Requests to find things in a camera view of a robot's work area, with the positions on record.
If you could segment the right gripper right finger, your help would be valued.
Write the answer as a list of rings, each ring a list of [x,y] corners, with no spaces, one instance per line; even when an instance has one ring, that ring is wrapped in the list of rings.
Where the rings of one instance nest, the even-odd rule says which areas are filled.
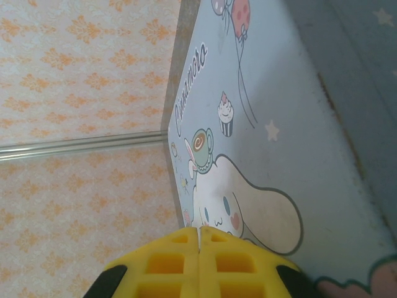
[[[200,228],[200,298],[315,298],[290,260],[213,227]]]

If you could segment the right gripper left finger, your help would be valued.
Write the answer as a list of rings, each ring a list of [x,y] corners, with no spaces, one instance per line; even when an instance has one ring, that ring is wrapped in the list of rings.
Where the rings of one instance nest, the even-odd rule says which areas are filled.
[[[111,261],[83,298],[199,298],[199,240],[182,228]]]

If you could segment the blue cartoon tin box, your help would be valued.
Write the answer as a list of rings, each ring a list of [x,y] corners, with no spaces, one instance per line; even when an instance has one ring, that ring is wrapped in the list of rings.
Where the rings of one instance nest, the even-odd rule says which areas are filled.
[[[285,0],[181,0],[171,73],[183,226],[292,260],[323,298],[397,298],[397,241]]]

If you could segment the left aluminium frame post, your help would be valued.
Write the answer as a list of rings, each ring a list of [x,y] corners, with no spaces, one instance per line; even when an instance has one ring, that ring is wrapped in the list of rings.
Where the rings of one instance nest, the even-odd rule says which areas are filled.
[[[102,137],[60,140],[55,142],[3,146],[0,147],[0,162],[37,156],[158,143],[163,142],[166,139],[167,132],[165,130],[160,130],[154,132],[126,133]]]

